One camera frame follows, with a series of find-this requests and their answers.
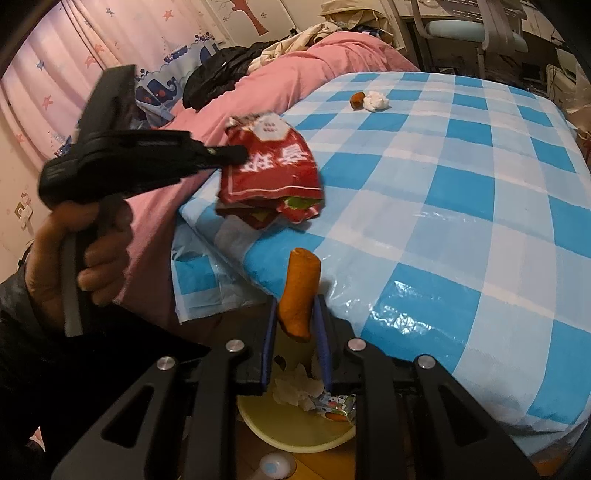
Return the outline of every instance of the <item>bed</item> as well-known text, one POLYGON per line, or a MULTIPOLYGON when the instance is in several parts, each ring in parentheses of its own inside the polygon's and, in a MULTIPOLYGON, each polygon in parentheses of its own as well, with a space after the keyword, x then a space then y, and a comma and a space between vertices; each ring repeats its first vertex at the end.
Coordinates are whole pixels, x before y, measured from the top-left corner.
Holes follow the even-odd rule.
POLYGON ((591 410, 591 372, 572 368, 591 348, 591 176, 559 110, 479 79, 350 73, 283 118, 314 153, 325 208, 255 231, 215 214, 212 176, 179 210, 179 317, 257 301, 249 283, 279 297, 304 247, 357 335, 437 357, 529 455, 576 439, 591 410), (391 108, 354 112, 360 90, 391 108))
MULTIPOLYGON (((359 33, 336 32, 304 52, 286 54, 244 77, 236 90, 199 112, 181 111, 167 129, 188 130, 209 145, 225 141, 230 115, 257 111, 283 113, 329 80, 349 72, 416 71, 396 49, 359 33)), ((135 238, 131 264, 119 302, 160 326, 174 329, 170 245, 178 207, 208 178, 196 175, 180 184, 130 199, 135 238)))

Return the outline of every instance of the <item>blue checkered mattress cover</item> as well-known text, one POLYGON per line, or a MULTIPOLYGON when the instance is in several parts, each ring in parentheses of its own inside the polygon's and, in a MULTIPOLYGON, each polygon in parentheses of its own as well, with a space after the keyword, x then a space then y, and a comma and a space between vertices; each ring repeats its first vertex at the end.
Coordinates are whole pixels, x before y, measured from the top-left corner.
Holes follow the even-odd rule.
POLYGON ((181 321, 260 301, 253 285, 280 297, 290 251, 307 248, 357 335, 435 356, 523 427, 526 453, 576 437, 591 410, 591 177, 560 111, 499 83, 388 72, 338 77, 283 118, 314 153, 326 206, 256 231, 215 214, 214 174, 179 210, 181 321), (353 111, 360 90, 391 107, 353 111))

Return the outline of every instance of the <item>white object on floor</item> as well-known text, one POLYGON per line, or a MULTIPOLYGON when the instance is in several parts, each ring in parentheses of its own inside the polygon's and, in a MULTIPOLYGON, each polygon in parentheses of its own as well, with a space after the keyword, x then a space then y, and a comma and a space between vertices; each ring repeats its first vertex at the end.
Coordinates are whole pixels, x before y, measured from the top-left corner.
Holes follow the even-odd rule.
POLYGON ((248 480, 280 480, 296 472, 296 459, 287 452, 274 452, 261 458, 259 469, 248 480))

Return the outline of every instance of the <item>yellow plate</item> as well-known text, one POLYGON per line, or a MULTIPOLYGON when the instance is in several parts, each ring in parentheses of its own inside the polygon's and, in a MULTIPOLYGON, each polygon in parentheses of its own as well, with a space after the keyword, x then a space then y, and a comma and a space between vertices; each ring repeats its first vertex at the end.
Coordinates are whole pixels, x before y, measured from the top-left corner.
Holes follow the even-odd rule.
MULTIPOLYGON (((297 343, 277 327, 274 355, 281 355, 288 370, 298 363, 309 367, 314 343, 297 343)), ((335 448, 355 436, 348 421, 326 420, 292 405, 279 405, 272 397, 273 378, 280 372, 273 363, 269 390, 262 397, 238 397, 238 411, 249 428, 275 448, 293 453, 317 453, 335 448)))

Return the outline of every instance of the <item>pink curtain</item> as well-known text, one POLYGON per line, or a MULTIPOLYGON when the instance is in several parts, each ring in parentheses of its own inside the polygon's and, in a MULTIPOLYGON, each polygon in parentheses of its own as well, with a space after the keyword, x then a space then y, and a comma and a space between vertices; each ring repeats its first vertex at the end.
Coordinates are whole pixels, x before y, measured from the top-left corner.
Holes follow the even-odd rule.
MULTIPOLYGON (((169 67, 179 47, 224 40, 198 3, 62 0, 41 20, 0 84, 0 108, 36 168, 68 147, 103 69, 135 63, 145 76, 169 67)), ((198 64, 185 58, 178 68, 190 73, 198 64)))

